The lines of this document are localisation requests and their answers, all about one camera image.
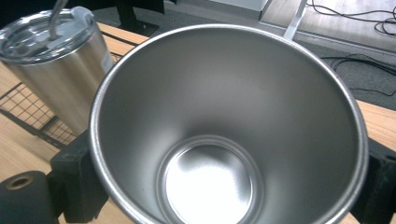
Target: wooden table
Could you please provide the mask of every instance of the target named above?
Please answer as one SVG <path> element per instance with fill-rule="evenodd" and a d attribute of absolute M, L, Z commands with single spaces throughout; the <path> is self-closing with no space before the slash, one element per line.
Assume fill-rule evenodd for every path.
<path fill-rule="evenodd" d="M 148 38 L 132 34 L 120 29 L 100 24 L 102 31 L 119 36 L 133 43 L 140 44 Z M 122 43 L 105 36 L 110 51 L 123 55 L 134 46 Z M 0 95 L 11 89 L 20 81 L 0 64 Z M 363 113 L 368 133 L 375 141 L 396 151 L 396 111 L 376 105 L 358 102 Z M 21 172 L 38 170 L 44 173 L 50 171 L 49 161 L 58 149 L 30 135 L 3 115 L 0 115 L 0 181 Z M 109 202 L 94 223 L 133 223 L 120 209 Z M 358 223 L 353 216 L 348 215 L 343 224 Z"/>

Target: tumbler lid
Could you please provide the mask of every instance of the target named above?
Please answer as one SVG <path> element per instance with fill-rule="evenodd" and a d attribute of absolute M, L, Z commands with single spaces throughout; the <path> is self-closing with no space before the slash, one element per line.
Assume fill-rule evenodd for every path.
<path fill-rule="evenodd" d="M 50 39 L 51 10 L 20 18 L 0 30 L 0 60 L 44 63 L 64 56 L 87 42 L 97 25 L 85 7 L 64 9 L 56 22 L 57 38 Z"/>

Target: floor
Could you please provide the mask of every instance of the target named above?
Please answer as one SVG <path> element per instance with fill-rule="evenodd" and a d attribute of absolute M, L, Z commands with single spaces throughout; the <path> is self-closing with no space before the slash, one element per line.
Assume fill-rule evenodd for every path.
<path fill-rule="evenodd" d="M 312 0 L 308 0 L 307 2 L 310 5 L 312 4 Z M 329 7 L 346 14 L 381 9 L 392 11 L 396 7 L 396 2 L 392 0 L 316 0 L 314 3 L 317 6 Z M 261 21 L 286 27 L 299 4 L 299 0 L 273 0 L 268 3 Z M 318 10 L 331 13 L 329 10 L 320 7 L 318 7 Z M 392 15 L 389 13 L 375 13 L 356 18 L 383 21 L 390 17 Z M 355 21 L 340 16 L 322 15 L 317 13 L 313 7 L 306 7 L 305 15 L 300 24 L 300 30 L 367 48 L 395 52 L 396 37 L 380 34 L 375 30 L 375 25 L 376 22 Z M 392 32 L 396 31 L 395 25 L 387 25 L 387 28 Z"/>

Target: stainless steel cup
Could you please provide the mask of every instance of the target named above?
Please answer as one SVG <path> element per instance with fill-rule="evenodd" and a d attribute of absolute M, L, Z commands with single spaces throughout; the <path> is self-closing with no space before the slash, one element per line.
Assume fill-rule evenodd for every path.
<path fill-rule="evenodd" d="M 131 50 L 90 132 L 107 192 L 136 223 L 337 223 L 368 164 L 340 77 L 288 39 L 228 24 Z"/>
<path fill-rule="evenodd" d="M 40 12 L 1 30 L 0 60 L 80 134 L 88 128 L 93 97 L 113 61 L 88 9 L 64 9 L 55 40 L 50 39 L 50 15 Z"/>

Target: wooden surface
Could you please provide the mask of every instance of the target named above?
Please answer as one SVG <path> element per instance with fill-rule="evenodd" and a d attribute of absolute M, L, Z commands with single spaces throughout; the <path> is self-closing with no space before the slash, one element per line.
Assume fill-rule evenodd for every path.
<path fill-rule="evenodd" d="M 129 36 L 141 43 L 147 38 L 121 31 L 117 28 L 100 25 L 101 29 L 113 35 Z M 124 44 L 108 41 L 110 50 L 120 50 Z M 11 89 L 19 81 L 0 64 L 0 95 Z M 396 111 L 376 105 L 358 102 L 365 118 L 369 136 L 379 143 L 396 150 Z M 11 120 L 0 115 L 0 181 L 21 172 L 38 170 L 44 173 L 50 171 L 50 158 L 58 149 L 38 137 L 30 135 Z M 94 223 L 133 223 L 114 203 L 107 203 Z M 356 219 L 348 215 L 343 224 L 356 224 Z"/>
<path fill-rule="evenodd" d="M 299 4 L 300 0 L 273 0 L 264 12 L 262 21 L 287 27 Z M 342 13 L 357 13 L 376 9 L 392 11 L 396 2 L 394 0 L 315 0 L 315 5 L 323 5 Z M 331 13 L 322 8 L 318 10 Z M 384 20 L 390 17 L 391 14 L 385 13 L 360 16 L 361 19 L 367 20 Z M 375 23 L 372 22 L 321 15 L 312 7 L 307 7 L 299 30 L 354 42 L 363 46 L 396 51 L 396 38 L 378 33 L 375 31 L 374 25 Z"/>

